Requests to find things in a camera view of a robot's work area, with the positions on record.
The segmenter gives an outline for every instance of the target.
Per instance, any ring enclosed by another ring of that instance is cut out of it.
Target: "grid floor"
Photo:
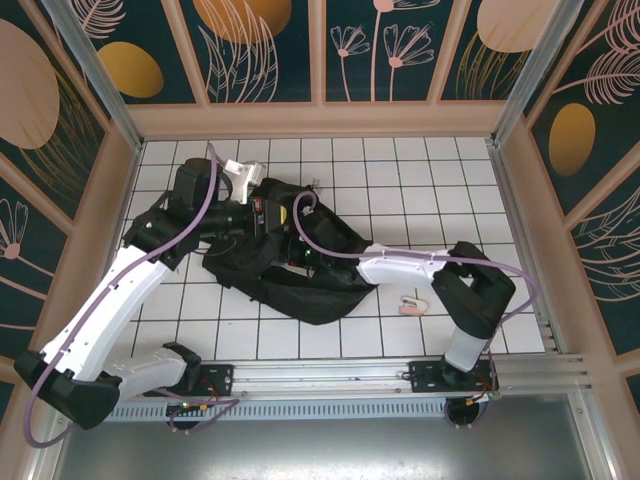
[[[216,140],[220,157],[260,160],[269,176],[318,185],[318,194],[365,238],[417,250],[473,242],[496,261],[520,266],[482,138]],[[206,141],[149,142],[127,214],[144,212],[173,184],[177,168],[205,154]],[[528,298],[515,278],[510,308]],[[429,304],[423,317],[398,315],[402,295]],[[273,360],[441,355],[454,323],[433,291],[382,285],[346,318],[311,326],[223,289],[191,254],[134,316],[114,347],[133,355],[177,340],[205,360]],[[544,352],[533,310],[506,322],[491,350]]]

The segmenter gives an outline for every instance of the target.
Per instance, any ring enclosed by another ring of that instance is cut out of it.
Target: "purple cable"
[[[218,168],[216,166],[216,162],[218,162],[218,163],[222,162],[220,157],[218,157],[218,155],[216,154],[216,151],[213,148],[213,145],[211,145],[210,143],[207,144],[207,152],[211,156],[211,179],[209,181],[209,188],[207,189],[207,194],[205,196],[204,202],[202,203],[202,207],[200,207],[200,210],[198,211],[198,213],[195,216],[195,218],[175,238],[173,238],[172,240],[168,241],[166,244],[162,245],[161,247],[156,248],[155,250],[153,250],[152,252],[148,253],[147,255],[139,258],[135,262],[132,262],[130,265],[125,267],[118,275],[116,275],[113,278],[113,280],[111,280],[111,282],[109,282],[107,287],[105,287],[104,290],[102,290],[98,294],[96,299],[93,302],[91,302],[91,305],[89,305],[89,308],[87,308],[85,313],[80,317],[80,320],[78,320],[78,323],[76,324],[76,326],[73,327],[73,329],[69,333],[69,336],[64,341],[64,343],[61,345],[60,350],[58,351],[58,353],[53,357],[53,359],[51,360],[49,365],[47,365],[47,367],[44,369],[44,372],[42,372],[42,375],[40,375],[40,377],[36,381],[35,385],[33,386],[33,390],[31,391],[31,397],[29,398],[29,402],[27,403],[27,407],[25,409],[24,417],[23,417],[23,421],[22,421],[22,430],[23,430],[23,433],[24,433],[25,440],[33,448],[47,448],[47,447],[50,447],[51,445],[54,445],[54,444],[58,443],[60,440],[62,440],[75,427],[74,424],[69,425],[60,435],[58,435],[57,437],[53,438],[52,440],[49,440],[49,441],[46,441],[46,442],[37,441],[33,437],[33,434],[31,433],[31,416],[33,414],[33,408],[35,406],[36,399],[38,398],[38,393],[40,393],[40,390],[42,389],[42,386],[46,382],[47,378],[49,378],[49,375],[51,375],[51,372],[53,372],[53,370],[56,368],[56,366],[58,365],[58,363],[62,359],[62,356],[63,356],[62,352],[68,350],[69,346],[73,343],[73,341],[75,340],[76,336],[78,335],[78,332],[80,332],[82,327],[89,320],[89,317],[93,314],[93,312],[96,311],[96,309],[98,308],[98,306],[100,306],[100,304],[104,301],[104,299],[107,298],[107,295],[109,295],[109,292],[111,292],[112,289],[115,289],[115,287],[118,285],[118,283],[127,274],[129,274],[134,268],[136,268],[137,266],[143,264],[147,260],[151,260],[151,259],[157,257],[158,255],[161,255],[162,253],[164,253],[167,250],[173,248],[179,242],[184,240],[187,237],[187,235],[189,235],[198,226],[198,224],[200,223],[200,220],[202,220],[202,218],[207,213],[207,209],[209,208],[209,204],[211,203],[211,200],[213,199],[213,194],[214,194],[215,184],[216,184],[216,176],[218,174]]]
[[[180,412],[180,410],[176,410],[175,412],[173,412],[171,414],[171,417],[169,417],[169,426],[171,427],[171,430],[173,430],[174,433],[182,432],[183,435],[190,435],[192,433],[198,433],[199,431],[204,430],[208,426],[213,425],[214,423],[216,423],[218,421],[218,419],[220,417],[222,417],[224,414],[226,414],[229,410],[231,410],[233,407],[235,407],[238,403],[240,403],[240,400],[237,399],[237,398],[233,398],[231,400],[206,400],[206,401],[203,402],[202,400],[197,399],[197,398],[182,397],[182,396],[177,395],[177,394],[175,394],[173,392],[170,392],[166,388],[157,388],[155,391],[158,392],[158,393],[161,393],[163,395],[166,395],[167,397],[177,398],[178,400],[181,400],[183,402],[195,403],[195,404],[198,404],[198,405],[208,405],[210,407],[217,407],[217,406],[220,406],[220,405],[228,405],[226,408],[223,408],[218,413],[216,413],[209,420],[206,420],[204,422],[200,422],[200,423],[198,423],[198,425],[196,425],[195,427],[190,428],[188,430],[180,430],[173,423],[173,420],[180,413],[182,413],[182,412]]]
[[[494,261],[485,260],[482,258],[464,258],[464,257],[452,257],[450,255],[434,255],[430,252],[417,252],[417,251],[411,251],[411,250],[402,250],[402,251],[383,250],[379,252],[362,252],[362,253],[341,253],[341,252],[333,252],[331,250],[327,250],[326,248],[323,248],[322,246],[318,245],[313,240],[311,240],[311,238],[309,238],[309,236],[305,233],[305,231],[302,228],[302,224],[300,223],[300,210],[298,207],[300,206],[300,200],[302,200],[304,197],[312,198],[312,205],[311,205],[312,210],[316,206],[316,203],[318,200],[315,193],[311,191],[304,191],[298,194],[298,196],[293,202],[293,222],[295,223],[296,229],[298,230],[298,233],[300,234],[302,239],[306,243],[308,243],[311,248],[313,248],[314,250],[317,250],[318,252],[324,255],[328,255],[330,257],[335,257],[335,258],[346,258],[346,259],[355,259],[355,260],[358,260],[361,258],[377,258],[377,257],[386,257],[386,256],[410,257],[410,258],[419,258],[419,259],[426,258],[435,262],[455,262],[455,263],[467,263],[471,265],[483,265],[486,267],[499,268],[501,270],[506,270],[508,272],[515,273],[516,275],[524,278],[532,286],[533,294],[529,297],[529,299],[526,302],[524,302],[518,308],[516,308],[512,312],[502,317],[502,319],[498,324],[498,327],[502,325],[502,323],[504,323],[506,320],[509,320],[510,318],[514,317],[520,312],[523,312],[538,297],[538,294],[540,291],[540,285],[538,284],[538,282],[536,282],[533,279],[533,277],[528,275],[526,272],[523,272],[522,270],[519,270],[510,265],[505,265],[504,263],[500,263],[500,262],[494,262]]]

